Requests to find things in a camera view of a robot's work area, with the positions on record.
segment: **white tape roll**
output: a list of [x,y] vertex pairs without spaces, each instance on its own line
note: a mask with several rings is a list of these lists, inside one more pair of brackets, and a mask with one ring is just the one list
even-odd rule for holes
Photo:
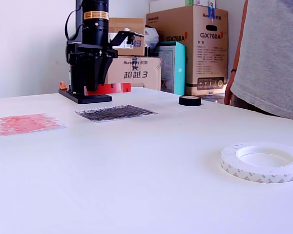
[[[241,157],[251,154],[270,154],[286,158],[290,163],[282,167],[261,167],[247,164]],[[228,173],[259,183],[285,183],[293,181],[293,147],[275,143],[243,143],[221,152],[221,167]]]

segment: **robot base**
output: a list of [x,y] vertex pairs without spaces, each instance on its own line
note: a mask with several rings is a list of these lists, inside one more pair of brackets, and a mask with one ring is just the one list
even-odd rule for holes
[[59,94],[81,105],[112,101],[112,97],[108,95],[91,95],[91,96],[84,96],[84,95],[78,95],[78,94],[75,95],[69,91],[64,91],[64,90],[59,90]]

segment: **orange object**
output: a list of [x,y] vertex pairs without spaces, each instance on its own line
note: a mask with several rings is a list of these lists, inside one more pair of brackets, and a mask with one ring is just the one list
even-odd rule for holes
[[60,89],[61,90],[68,90],[67,86],[65,85],[65,82],[64,81],[61,81],[60,82]]
[[119,94],[119,93],[130,93],[131,83],[122,84],[100,84],[97,91],[87,91],[84,88],[84,93],[86,96],[99,95],[99,94]]

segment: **orange label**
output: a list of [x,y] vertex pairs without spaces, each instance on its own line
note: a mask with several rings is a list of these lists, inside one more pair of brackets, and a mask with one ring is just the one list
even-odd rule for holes
[[89,11],[84,13],[84,20],[89,19],[105,19],[108,20],[108,12],[106,11]]

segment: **table surface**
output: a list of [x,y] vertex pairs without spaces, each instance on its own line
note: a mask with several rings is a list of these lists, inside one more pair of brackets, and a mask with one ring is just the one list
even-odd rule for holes
[[[293,233],[293,182],[220,166],[232,144],[293,146],[292,120],[208,102],[179,110],[178,96],[143,88],[113,99],[0,99],[0,117],[49,113],[67,126],[0,137],[0,234]],[[160,114],[97,124],[75,113],[123,104]]]

